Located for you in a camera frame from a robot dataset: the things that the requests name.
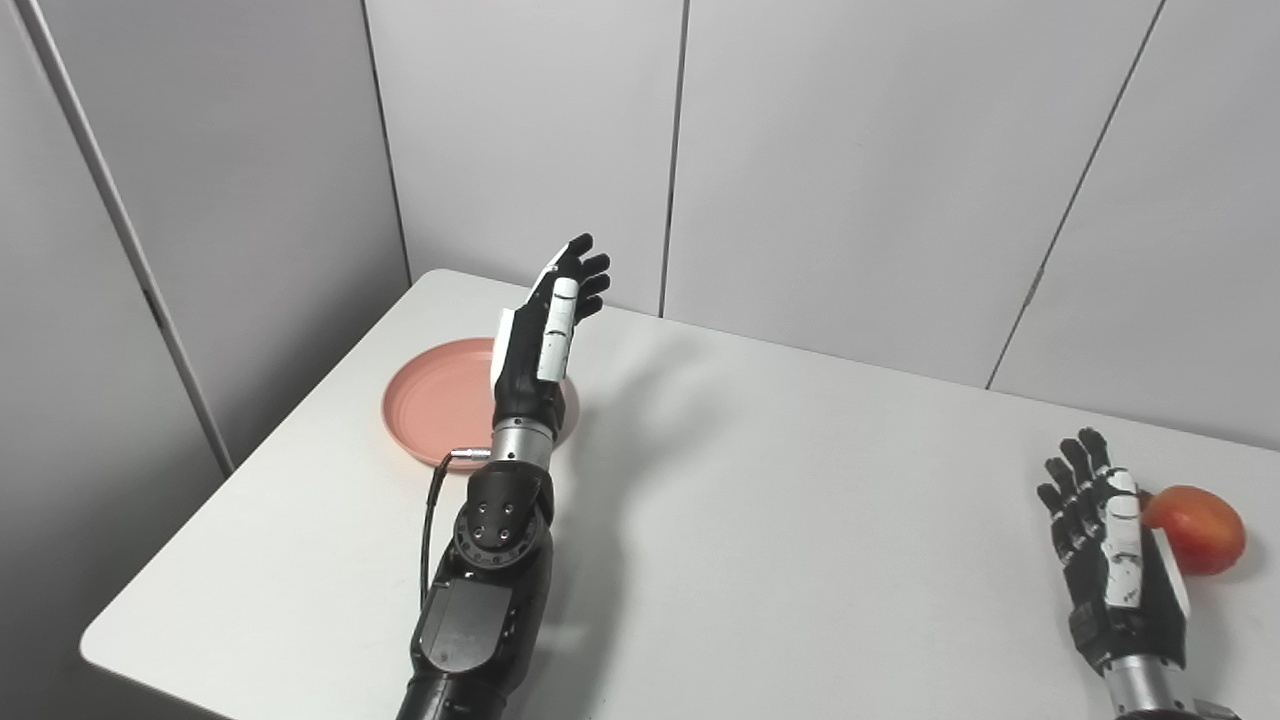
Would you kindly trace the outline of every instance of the silver cylindrical joint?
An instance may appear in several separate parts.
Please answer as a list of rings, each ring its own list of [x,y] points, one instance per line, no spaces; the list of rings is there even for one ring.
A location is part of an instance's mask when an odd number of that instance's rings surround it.
[[[552,429],[529,418],[507,418],[493,429],[490,460],[522,460],[550,468],[556,438]]]
[[[1102,671],[1116,716],[1144,710],[1194,712],[1194,701],[1181,688],[1183,669],[1155,655],[1112,660]]]

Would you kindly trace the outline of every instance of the robotic arm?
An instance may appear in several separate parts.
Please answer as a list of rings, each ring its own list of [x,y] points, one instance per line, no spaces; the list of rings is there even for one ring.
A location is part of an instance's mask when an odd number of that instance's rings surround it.
[[[1239,720],[1181,687],[1190,605],[1164,530],[1142,525],[1138,486],[1093,428],[1064,439],[1037,489],[1074,610],[1075,648],[1102,676],[1120,720]]]
[[[607,255],[584,259],[582,234],[543,269],[525,304],[504,310],[494,340],[493,445],[467,500],[410,642],[413,676],[397,720],[498,720],[525,679],[552,573],[552,448],[564,421],[573,327],[603,307]],[[484,450],[454,451],[484,456]],[[428,496],[430,518],[447,471]]]

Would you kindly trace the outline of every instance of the white finger segment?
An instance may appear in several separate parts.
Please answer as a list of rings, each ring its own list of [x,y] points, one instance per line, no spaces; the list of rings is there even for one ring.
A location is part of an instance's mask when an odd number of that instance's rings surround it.
[[[577,309],[577,281],[559,278],[552,288],[552,302],[543,328],[543,351],[538,356],[538,379],[558,383],[568,366],[568,347],[573,341],[573,313]]]
[[[1142,605],[1142,510],[1138,484],[1128,470],[1115,470],[1107,482],[1124,492],[1107,500],[1103,525],[1102,555],[1107,559],[1106,603],[1110,607]]]

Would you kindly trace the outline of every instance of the cable connector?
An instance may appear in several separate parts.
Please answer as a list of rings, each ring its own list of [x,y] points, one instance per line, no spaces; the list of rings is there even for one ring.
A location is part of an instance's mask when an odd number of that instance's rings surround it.
[[[492,455],[488,447],[454,447],[449,451],[453,460],[488,460]]]

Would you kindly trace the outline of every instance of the fingertip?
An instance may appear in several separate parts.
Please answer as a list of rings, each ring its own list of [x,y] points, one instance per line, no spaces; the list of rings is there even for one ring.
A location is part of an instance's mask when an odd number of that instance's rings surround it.
[[[1083,428],[1080,430],[1080,443],[1084,448],[1089,451],[1089,455],[1102,455],[1106,456],[1107,441],[1102,437],[1102,433],[1093,428]]]
[[[591,237],[591,233],[585,232],[568,241],[568,252],[570,255],[581,256],[590,250],[593,245],[595,245],[595,238]]]

